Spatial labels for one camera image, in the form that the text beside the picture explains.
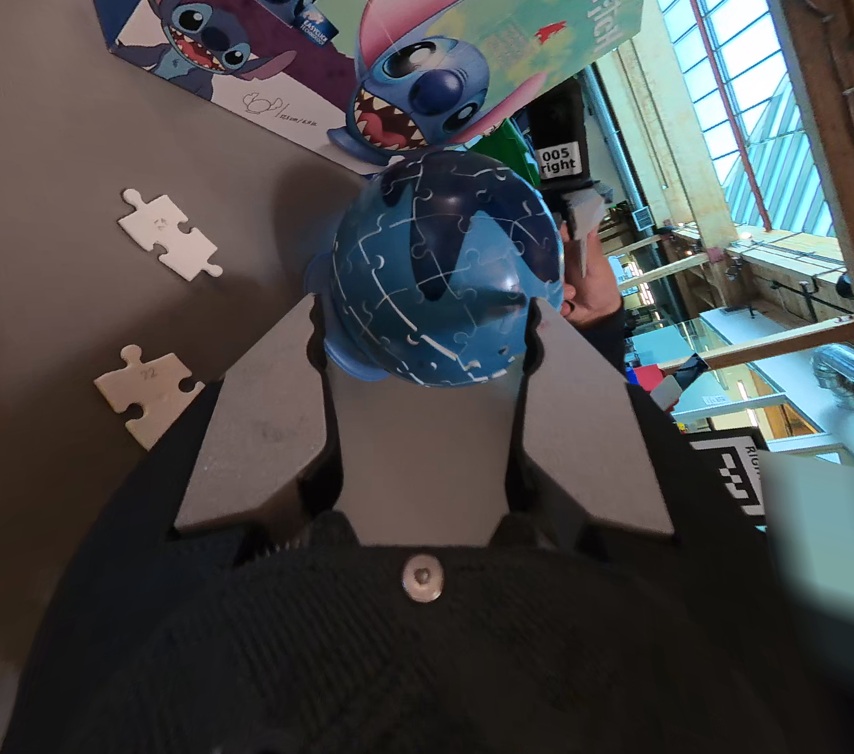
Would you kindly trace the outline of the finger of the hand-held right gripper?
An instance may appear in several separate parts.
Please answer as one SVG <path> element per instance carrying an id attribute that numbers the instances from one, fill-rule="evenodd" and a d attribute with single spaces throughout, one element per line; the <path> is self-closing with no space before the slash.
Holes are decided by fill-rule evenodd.
<path id="1" fill-rule="evenodd" d="M 568 207 L 571 239 L 578 247 L 581 275 L 588 269 L 588 237 L 598 233 L 605 214 L 604 198 L 598 191 L 572 191 L 564 197 Z"/>

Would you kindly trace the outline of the person's right hand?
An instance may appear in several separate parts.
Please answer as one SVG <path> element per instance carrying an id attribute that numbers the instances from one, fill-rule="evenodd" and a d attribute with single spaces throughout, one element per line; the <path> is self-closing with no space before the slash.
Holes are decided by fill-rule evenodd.
<path id="1" fill-rule="evenodd" d="M 560 314 L 579 331 L 592 330 L 624 307 L 613 269 L 596 231 L 582 243 L 571 238 L 563 222 L 563 303 Z"/>

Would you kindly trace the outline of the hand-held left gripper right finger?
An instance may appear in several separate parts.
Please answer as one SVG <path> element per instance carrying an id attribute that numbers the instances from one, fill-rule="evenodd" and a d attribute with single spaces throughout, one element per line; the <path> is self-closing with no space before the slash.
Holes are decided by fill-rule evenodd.
<path id="1" fill-rule="evenodd" d="M 530 301 L 510 456 L 543 535 L 673 535 L 627 382 L 544 299 Z"/>

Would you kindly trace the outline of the wooden gallery structure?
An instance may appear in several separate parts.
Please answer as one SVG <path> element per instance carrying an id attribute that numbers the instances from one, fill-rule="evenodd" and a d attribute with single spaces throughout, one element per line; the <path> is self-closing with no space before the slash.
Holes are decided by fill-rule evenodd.
<path id="1" fill-rule="evenodd" d="M 719 304 L 725 314 L 747 314 L 750 322 L 762 314 L 774 323 L 769 336 L 699 352 L 712 371 L 828 344 L 852 346 L 852 299 L 837 288 L 840 279 L 852 274 L 835 239 L 752 226 L 735 231 L 737 237 L 727 247 L 705 246 L 697 226 L 689 225 L 613 245 L 605 253 L 635 259 L 652 251 L 662 259 L 652 270 L 626 277 L 624 290 L 676 278 L 686 311 L 697 311 L 704 303 L 707 314 Z"/>

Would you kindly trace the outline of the blue puzzle ball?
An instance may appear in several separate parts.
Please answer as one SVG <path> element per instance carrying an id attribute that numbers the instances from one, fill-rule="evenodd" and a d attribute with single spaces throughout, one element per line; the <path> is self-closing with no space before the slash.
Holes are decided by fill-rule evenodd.
<path id="1" fill-rule="evenodd" d="M 524 356 L 531 300 L 560 311 L 564 250 L 540 193 L 474 151 L 435 150 L 373 176 L 306 289 L 325 350 L 365 382 L 466 387 Z"/>

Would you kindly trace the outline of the green plastic crate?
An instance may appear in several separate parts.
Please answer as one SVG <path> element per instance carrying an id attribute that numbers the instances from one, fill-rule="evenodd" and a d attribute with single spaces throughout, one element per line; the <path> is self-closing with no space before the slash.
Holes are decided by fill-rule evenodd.
<path id="1" fill-rule="evenodd" d="M 514 119 L 504 119 L 474 142 L 472 149 L 509 167 L 535 190 L 540 189 L 538 163 Z"/>

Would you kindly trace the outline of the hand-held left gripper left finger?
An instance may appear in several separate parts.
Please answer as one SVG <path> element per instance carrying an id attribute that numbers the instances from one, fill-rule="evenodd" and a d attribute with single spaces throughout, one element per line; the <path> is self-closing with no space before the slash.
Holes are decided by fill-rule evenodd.
<path id="1" fill-rule="evenodd" d="M 221 383 L 174 528 L 239 524 L 300 532 L 302 483 L 337 444 L 327 409 L 325 312 L 309 293 L 231 365 Z"/>

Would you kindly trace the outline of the white puzzle piece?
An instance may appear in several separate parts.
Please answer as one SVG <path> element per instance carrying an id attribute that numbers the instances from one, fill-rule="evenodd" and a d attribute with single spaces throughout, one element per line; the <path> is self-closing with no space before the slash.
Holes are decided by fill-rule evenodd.
<path id="1" fill-rule="evenodd" d="M 146 252 L 161 247 L 164 252 L 158 260 L 188 282 L 203 272 L 212 278 L 222 276 L 223 268 L 210 261 L 217 246 L 197 228 L 181 229 L 188 218 L 167 195 L 145 202 L 137 190 L 128 188 L 121 198 L 133 212 L 117 223 L 139 247 Z"/>
<path id="2" fill-rule="evenodd" d="M 194 381 L 174 353 L 144 361 L 142 348 L 131 344 L 122 348 L 120 356 L 123 368 L 100 375 L 93 384 L 115 413 L 130 407 L 141 410 L 141 416 L 126 421 L 125 428 L 149 451 L 205 386 Z"/>

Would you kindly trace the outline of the black white marker tag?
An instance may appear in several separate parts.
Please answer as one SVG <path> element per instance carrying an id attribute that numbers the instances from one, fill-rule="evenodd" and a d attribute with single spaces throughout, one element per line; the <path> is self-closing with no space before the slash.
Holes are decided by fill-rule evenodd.
<path id="1" fill-rule="evenodd" d="M 691 446 L 704 455 L 705 465 L 727 489 L 752 524 L 766 526 L 759 456 L 766 441 L 757 427 L 689 433 Z"/>

